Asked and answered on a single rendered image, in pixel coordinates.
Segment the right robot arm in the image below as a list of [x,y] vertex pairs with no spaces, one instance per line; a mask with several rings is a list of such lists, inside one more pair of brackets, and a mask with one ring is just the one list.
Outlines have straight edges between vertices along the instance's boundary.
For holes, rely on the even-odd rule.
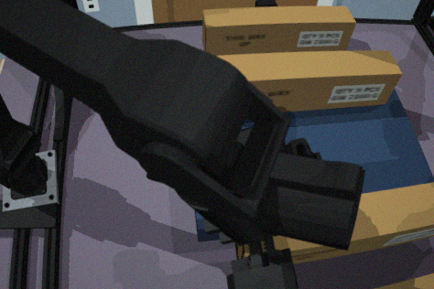
[[[274,237],[348,251],[365,170],[322,160],[305,138],[286,144],[290,119],[230,62],[130,37],[61,0],[0,0],[0,53],[97,112],[148,179],[210,223],[257,213]],[[0,94],[0,184],[11,199],[44,195],[42,143],[12,119]],[[242,145],[245,119],[255,124]]]

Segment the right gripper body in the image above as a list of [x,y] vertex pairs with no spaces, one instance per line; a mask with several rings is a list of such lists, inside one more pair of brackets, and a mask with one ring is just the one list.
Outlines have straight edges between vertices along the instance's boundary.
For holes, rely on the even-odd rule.
[[[221,244],[248,244],[250,255],[249,260],[244,261],[246,271],[227,275],[228,289],[298,289],[293,263],[285,263],[283,252],[275,249],[273,235],[261,231],[258,221],[256,214],[255,221],[225,228],[203,218],[205,232],[219,233]],[[261,241],[265,241],[265,252]]]

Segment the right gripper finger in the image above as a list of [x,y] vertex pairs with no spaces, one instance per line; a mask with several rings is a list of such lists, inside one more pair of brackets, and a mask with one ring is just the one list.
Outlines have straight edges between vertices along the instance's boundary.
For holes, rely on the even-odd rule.
[[[291,251],[290,248],[281,250],[284,254],[284,258],[285,258],[285,262],[292,262],[292,256],[291,256]],[[231,261],[232,263],[232,268],[233,268],[233,273],[237,273],[237,272],[241,272],[241,271],[246,271],[245,269],[245,264],[244,261],[248,260],[247,258],[243,258],[243,259],[238,259],[238,260],[233,260]]]

